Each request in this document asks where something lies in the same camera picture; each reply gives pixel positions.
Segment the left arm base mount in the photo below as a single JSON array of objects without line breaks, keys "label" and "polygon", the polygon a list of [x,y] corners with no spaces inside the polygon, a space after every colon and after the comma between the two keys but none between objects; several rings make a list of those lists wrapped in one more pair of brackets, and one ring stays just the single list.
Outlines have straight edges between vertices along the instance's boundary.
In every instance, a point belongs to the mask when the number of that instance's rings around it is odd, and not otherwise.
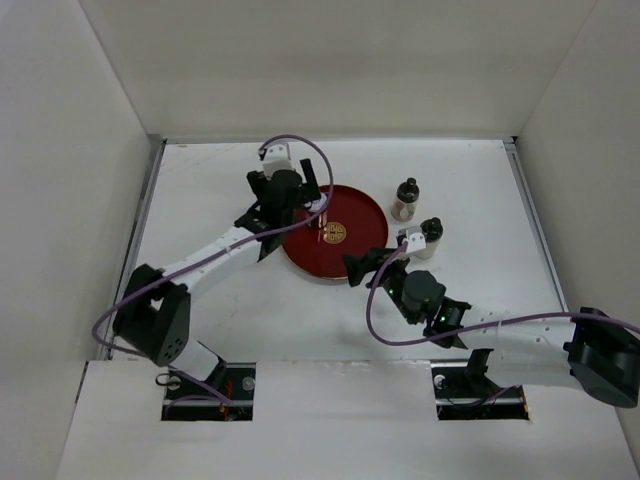
[{"label": "left arm base mount", "polygon": [[212,388],[213,393],[175,371],[160,373],[155,384],[164,390],[161,420],[168,422],[244,422],[253,419],[257,367],[255,363],[230,363]]}]

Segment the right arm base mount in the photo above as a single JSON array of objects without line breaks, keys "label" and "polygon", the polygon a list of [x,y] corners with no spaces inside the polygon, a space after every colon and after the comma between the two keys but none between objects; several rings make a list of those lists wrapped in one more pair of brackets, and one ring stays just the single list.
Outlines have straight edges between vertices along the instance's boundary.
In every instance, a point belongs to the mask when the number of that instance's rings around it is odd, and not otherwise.
[{"label": "right arm base mount", "polygon": [[499,387],[486,377],[489,351],[466,360],[431,363],[436,414],[440,421],[528,420],[521,386]]}]

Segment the brown spice bottle black cap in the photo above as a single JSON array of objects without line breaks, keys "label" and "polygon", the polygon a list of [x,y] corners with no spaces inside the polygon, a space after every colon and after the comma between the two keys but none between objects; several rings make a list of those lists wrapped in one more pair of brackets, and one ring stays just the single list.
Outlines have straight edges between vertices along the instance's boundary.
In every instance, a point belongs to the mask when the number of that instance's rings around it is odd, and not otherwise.
[{"label": "brown spice bottle black cap", "polygon": [[396,189],[395,199],[391,206],[392,217],[399,222],[410,221],[415,214],[419,196],[420,189],[417,180],[408,177]]}]

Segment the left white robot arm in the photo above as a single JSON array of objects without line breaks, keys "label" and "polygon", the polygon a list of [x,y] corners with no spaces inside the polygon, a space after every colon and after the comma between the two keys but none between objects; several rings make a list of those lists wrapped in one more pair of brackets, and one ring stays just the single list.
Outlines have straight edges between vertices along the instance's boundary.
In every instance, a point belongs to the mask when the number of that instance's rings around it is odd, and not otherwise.
[{"label": "left white robot arm", "polygon": [[182,372],[197,394],[214,398],[224,387],[226,362],[191,334],[196,300],[235,272],[277,250],[300,212],[322,198],[309,159],[247,174],[256,202],[213,243],[165,268],[137,267],[118,309],[114,334],[158,367]]}]

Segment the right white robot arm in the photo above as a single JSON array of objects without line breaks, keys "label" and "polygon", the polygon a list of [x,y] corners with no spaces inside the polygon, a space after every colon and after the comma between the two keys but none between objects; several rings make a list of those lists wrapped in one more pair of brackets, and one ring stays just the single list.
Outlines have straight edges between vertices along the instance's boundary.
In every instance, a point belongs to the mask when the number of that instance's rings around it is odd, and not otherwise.
[{"label": "right white robot arm", "polygon": [[469,352],[463,380],[475,395],[539,385],[580,390],[618,408],[639,404],[639,329],[626,321],[586,307],[520,317],[484,310],[448,297],[429,271],[408,271],[403,247],[342,261],[350,286],[370,274],[369,292],[383,290],[408,324],[422,326],[412,345]]}]

